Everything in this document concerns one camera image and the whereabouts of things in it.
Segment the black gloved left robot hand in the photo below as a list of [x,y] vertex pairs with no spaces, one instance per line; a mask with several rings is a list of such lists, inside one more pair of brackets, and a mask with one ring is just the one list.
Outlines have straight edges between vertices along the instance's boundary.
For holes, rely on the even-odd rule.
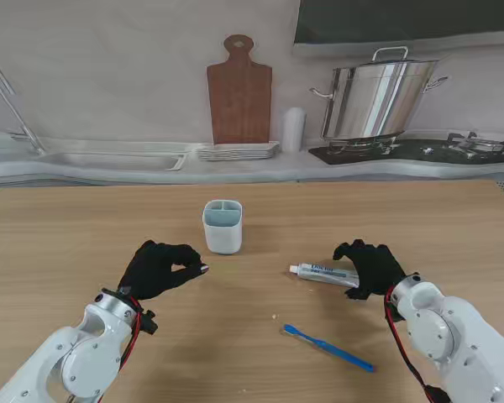
[[118,293],[144,301],[194,280],[209,270],[188,244],[143,243],[118,283]]

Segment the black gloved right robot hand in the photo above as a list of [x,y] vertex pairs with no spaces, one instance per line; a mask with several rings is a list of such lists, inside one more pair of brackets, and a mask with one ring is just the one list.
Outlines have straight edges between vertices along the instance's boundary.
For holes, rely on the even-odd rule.
[[384,245],[367,244],[362,239],[342,243],[333,252],[333,260],[348,258],[359,276],[359,285],[345,292],[352,300],[365,301],[370,295],[385,296],[387,291],[407,275],[390,249]]

